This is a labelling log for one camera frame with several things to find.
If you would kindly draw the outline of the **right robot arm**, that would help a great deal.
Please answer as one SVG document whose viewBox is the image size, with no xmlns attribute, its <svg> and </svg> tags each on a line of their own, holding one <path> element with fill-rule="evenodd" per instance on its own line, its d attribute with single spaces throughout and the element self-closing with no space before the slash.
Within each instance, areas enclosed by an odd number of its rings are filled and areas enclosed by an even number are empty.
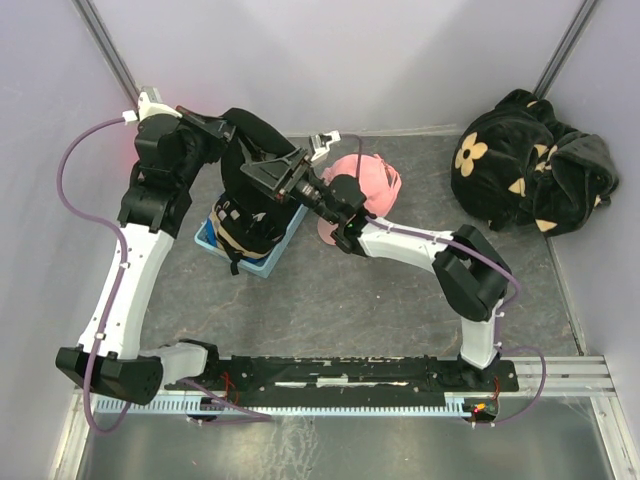
<svg viewBox="0 0 640 480">
<path fill-rule="evenodd" d="M 272 200 L 294 199 L 331 224 L 330 236 L 344 253 L 394 260 L 434 274 L 461 317 L 460 382 L 481 391 L 494 381 L 499 356 L 495 323 L 515 279 L 479 231 L 465 225 L 455 232 L 431 232 L 386 220 L 401 183 L 379 156 L 351 155 L 322 176 L 302 151 L 248 161 L 240 170 Z"/>
</svg>

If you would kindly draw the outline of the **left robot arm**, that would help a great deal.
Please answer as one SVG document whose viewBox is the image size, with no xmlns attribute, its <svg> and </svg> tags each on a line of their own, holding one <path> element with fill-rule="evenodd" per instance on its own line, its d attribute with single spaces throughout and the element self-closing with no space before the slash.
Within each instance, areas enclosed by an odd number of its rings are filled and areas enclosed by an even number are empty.
<svg viewBox="0 0 640 480">
<path fill-rule="evenodd" d="M 173 247 L 202 167 L 220 160 L 234 127 L 183 107 L 139 111 L 138 155 L 116 222 L 106 227 L 116 248 L 92 319 L 76 346 L 59 349 L 55 365 L 82 388 L 137 405 L 187 378 L 209 390 L 221 378 L 216 347 L 193 340 L 144 351 L 140 336 L 151 293 Z"/>
</svg>

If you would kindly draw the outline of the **black baseball cap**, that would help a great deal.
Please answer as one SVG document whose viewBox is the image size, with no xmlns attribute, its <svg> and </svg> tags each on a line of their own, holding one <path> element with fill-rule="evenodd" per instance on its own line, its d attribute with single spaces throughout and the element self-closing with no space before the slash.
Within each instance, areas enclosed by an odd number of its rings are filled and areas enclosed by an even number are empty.
<svg viewBox="0 0 640 480">
<path fill-rule="evenodd" d="M 224 193 L 246 214 L 250 221 L 265 222 L 272 234 L 286 231 L 299 206 L 294 200 L 282 203 L 261 190 L 246 170 L 269 160 L 286 157 L 296 147 L 285 136 L 254 113 L 230 108 L 223 115 L 233 128 L 234 135 L 221 159 Z"/>
</svg>

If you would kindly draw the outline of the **black and tan hat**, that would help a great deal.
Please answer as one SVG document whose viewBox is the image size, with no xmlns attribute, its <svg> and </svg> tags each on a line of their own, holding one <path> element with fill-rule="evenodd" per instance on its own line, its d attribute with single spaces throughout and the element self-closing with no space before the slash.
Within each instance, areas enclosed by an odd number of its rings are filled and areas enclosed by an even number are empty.
<svg viewBox="0 0 640 480">
<path fill-rule="evenodd" d="M 223 193 L 212 206 L 205 223 L 209 242 L 230 260 L 232 275 L 239 263 L 266 258 L 286 234 L 287 223 L 267 212 L 251 213 Z"/>
</svg>

